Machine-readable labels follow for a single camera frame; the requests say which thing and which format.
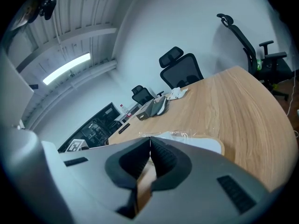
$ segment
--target cable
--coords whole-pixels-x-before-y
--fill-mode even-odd
[[[290,106],[289,106],[289,110],[288,110],[288,113],[286,114],[287,116],[289,116],[289,113],[290,113],[290,110],[291,110],[291,104],[292,104],[292,101],[293,101],[293,94],[294,94],[294,89],[295,89],[295,86],[296,86],[296,67],[295,67],[295,71],[294,71],[294,86],[293,86],[293,93],[292,93],[292,99],[291,99],[291,102],[290,102]]]

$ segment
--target black office chair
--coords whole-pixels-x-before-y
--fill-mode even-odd
[[[241,30],[236,25],[233,25],[234,20],[232,19],[232,17],[224,14],[217,14],[217,17],[221,18],[221,22],[223,23],[223,25],[230,29],[244,46],[243,50],[245,51],[248,59],[248,72],[256,79],[263,80],[264,86],[273,95],[284,96],[285,101],[287,101],[289,98],[288,94],[273,90],[274,84],[292,78],[292,71],[283,59],[284,57],[286,57],[286,53],[279,52],[269,55],[267,46],[274,43],[274,41],[268,41],[259,44],[260,47],[264,48],[265,58],[262,59],[263,63],[261,70],[258,70],[256,51],[244,36],[244,34],[241,32]]]
[[[191,53],[183,54],[182,49],[174,47],[159,59],[160,66],[165,68],[160,77],[171,89],[183,88],[203,79],[195,56]]]
[[[137,94],[139,91],[141,91],[143,89],[143,86],[142,85],[138,85],[138,86],[136,86],[135,88],[133,88],[132,89],[132,92],[133,92],[133,94],[135,95],[135,94]],[[157,96],[162,96],[162,94],[164,93],[164,91],[161,91],[161,92],[159,92],[158,94],[157,94]]]
[[[138,93],[132,96],[132,99],[137,103],[144,105],[148,101],[154,99],[154,97],[149,93],[148,89],[142,88]]]

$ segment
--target fluorescent light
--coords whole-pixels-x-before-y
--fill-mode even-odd
[[[85,62],[87,60],[90,60],[90,54],[87,53],[83,56],[80,56],[70,62],[68,62],[67,64],[63,65],[62,67],[59,67],[56,71],[52,72],[51,74],[49,74],[44,80],[43,82],[48,85],[50,84],[53,80],[55,80],[58,76],[62,75],[63,73],[65,73],[66,71],[68,71],[69,69],[75,67],[76,65],[79,65],[82,62]]]

